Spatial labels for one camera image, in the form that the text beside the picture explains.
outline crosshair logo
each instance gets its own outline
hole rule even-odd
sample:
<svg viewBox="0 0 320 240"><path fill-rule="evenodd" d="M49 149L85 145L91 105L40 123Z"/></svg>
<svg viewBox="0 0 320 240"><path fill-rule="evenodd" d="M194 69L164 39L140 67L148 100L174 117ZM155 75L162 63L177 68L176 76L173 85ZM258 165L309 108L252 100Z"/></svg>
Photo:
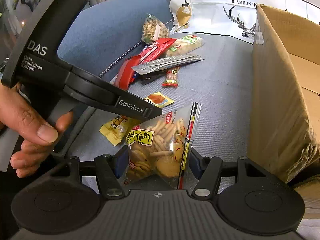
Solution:
<svg viewBox="0 0 320 240"><path fill-rule="evenodd" d="M157 192L157 193L155 193L155 194L153 194L155 197L157 197L157 198L160 198L160 197L162 197L162 196L164 196L164 194L162 194L162 193L160 193L160 192Z"/></svg>

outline bag of nuts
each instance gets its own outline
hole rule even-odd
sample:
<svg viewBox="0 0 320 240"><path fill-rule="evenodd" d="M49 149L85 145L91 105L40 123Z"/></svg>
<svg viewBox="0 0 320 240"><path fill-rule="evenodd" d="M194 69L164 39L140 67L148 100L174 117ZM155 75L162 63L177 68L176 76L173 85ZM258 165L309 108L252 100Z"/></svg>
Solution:
<svg viewBox="0 0 320 240"><path fill-rule="evenodd" d="M159 38L169 38L169 29L155 16L148 14L142 26L141 39L146 44L152 44Z"/></svg>
<svg viewBox="0 0 320 240"><path fill-rule="evenodd" d="M130 162L124 183L155 173L182 189L200 109L193 103L134 127L126 138Z"/></svg>

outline cardboard box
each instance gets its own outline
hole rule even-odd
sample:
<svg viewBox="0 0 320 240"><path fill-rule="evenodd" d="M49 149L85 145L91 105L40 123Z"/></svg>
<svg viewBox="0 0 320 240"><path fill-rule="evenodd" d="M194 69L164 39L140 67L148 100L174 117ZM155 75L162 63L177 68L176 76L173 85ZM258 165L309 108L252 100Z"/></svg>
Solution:
<svg viewBox="0 0 320 240"><path fill-rule="evenodd" d="M258 5L248 157L291 181L320 158L320 25ZM320 174L296 185L320 218Z"/></svg>

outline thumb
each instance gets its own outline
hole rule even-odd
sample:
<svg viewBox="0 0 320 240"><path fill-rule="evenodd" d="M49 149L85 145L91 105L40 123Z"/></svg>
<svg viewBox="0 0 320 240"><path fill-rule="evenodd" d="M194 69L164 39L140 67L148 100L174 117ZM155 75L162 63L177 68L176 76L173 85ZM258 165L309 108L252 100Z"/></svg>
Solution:
<svg viewBox="0 0 320 240"><path fill-rule="evenodd" d="M0 121L23 138L38 145L49 145L58 132L48 124L17 92L0 85Z"/></svg>

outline hand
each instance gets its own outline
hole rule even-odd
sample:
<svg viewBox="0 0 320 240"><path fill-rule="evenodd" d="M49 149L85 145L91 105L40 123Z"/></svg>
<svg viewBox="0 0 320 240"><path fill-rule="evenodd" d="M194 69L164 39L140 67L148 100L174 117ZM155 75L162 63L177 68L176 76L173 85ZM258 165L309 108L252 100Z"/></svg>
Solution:
<svg viewBox="0 0 320 240"><path fill-rule="evenodd" d="M9 89L0 84L0 128L6 125L25 138L21 151L10 160L17 175L23 178L35 173L47 158L58 136L71 124L73 113L62 115L53 128L18 93L19 89L20 85Z"/></svg>

